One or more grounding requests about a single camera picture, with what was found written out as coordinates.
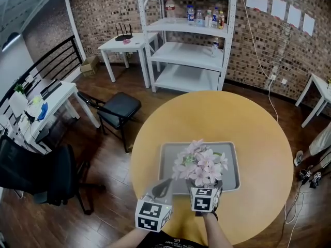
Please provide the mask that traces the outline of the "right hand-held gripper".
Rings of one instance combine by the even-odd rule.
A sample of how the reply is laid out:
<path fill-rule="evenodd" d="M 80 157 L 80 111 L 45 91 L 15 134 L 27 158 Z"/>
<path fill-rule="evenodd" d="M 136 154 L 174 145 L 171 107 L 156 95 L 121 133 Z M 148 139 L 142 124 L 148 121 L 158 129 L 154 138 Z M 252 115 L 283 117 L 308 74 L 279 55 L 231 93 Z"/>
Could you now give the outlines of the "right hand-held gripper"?
<path fill-rule="evenodd" d="M 197 187 L 192 180 L 187 180 L 186 185 L 190 194 L 191 210 L 195 212 L 195 216 L 216 214 L 222 194 L 222 180 L 217 180 L 214 185 L 208 185 L 206 188 Z"/>

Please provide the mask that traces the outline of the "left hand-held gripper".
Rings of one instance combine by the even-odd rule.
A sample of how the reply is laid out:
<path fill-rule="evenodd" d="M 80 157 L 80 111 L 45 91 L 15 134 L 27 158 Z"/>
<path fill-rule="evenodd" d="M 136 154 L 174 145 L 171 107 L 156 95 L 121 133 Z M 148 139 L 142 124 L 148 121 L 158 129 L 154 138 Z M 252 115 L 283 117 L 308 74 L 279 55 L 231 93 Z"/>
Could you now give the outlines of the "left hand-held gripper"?
<path fill-rule="evenodd" d="M 135 212 L 136 228 L 160 232 L 170 219 L 173 202 L 173 179 L 162 179 L 148 188 L 138 199 Z"/>

